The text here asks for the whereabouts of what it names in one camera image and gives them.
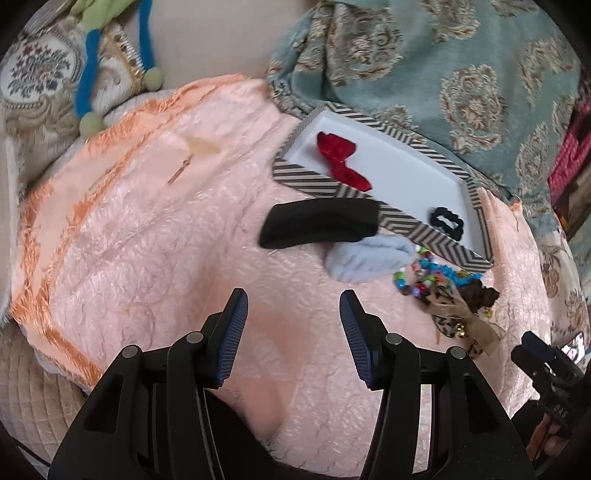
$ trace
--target beige wall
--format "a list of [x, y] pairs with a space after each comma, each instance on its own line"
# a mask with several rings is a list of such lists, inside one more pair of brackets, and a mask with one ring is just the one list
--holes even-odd
[[[278, 39], [316, 0], [156, 0], [150, 32], [164, 88], [225, 73], [261, 77]], [[137, 18], [126, 22], [137, 43]]]

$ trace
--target pink blanket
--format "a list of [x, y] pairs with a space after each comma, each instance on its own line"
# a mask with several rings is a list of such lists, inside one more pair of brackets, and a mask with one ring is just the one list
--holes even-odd
[[[296, 123], [267, 101], [262, 81], [242, 76], [200, 80], [127, 115], [25, 206], [12, 310], [35, 348], [91, 387], [123, 346], [171, 345], [242, 287], [248, 321], [219, 395], [276, 458], [359, 475], [380, 393], [359, 380], [340, 324], [339, 294], [350, 286], [328, 277], [321, 245], [256, 244], [274, 204], [305, 198], [270, 174]], [[548, 303], [520, 205], [481, 196], [496, 256], [485, 279], [501, 292], [493, 321], [508, 335], [477, 364], [511, 413], [532, 390], [510, 348], [526, 330], [549, 339]], [[355, 291], [415, 345], [457, 343], [391, 278]], [[428, 396], [423, 406], [417, 469], [427, 461]]]

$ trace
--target beige quilted fabric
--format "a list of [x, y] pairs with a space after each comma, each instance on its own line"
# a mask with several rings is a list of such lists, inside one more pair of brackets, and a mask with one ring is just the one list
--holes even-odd
[[16, 323], [0, 332], [0, 420], [12, 437], [51, 462], [84, 400], [80, 388], [40, 367]]

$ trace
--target red bow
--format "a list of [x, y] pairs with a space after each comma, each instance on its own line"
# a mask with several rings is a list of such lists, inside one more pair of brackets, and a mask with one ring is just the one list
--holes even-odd
[[318, 150], [330, 164], [330, 174], [335, 180], [347, 184], [362, 192], [371, 190], [371, 184], [363, 175], [345, 164], [345, 160], [355, 153], [357, 146], [335, 134], [318, 132], [316, 137]]

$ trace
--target black hair clip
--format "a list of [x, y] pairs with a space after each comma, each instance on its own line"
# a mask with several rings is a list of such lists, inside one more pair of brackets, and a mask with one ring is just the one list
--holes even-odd
[[[455, 227], [450, 227], [445, 220], [441, 219], [442, 217], [455, 225]], [[453, 238], [456, 242], [459, 242], [464, 234], [464, 221], [445, 207], [437, 207], [431, 212], [429, 224], [440, 232], [445, 233], [448, 237]]]

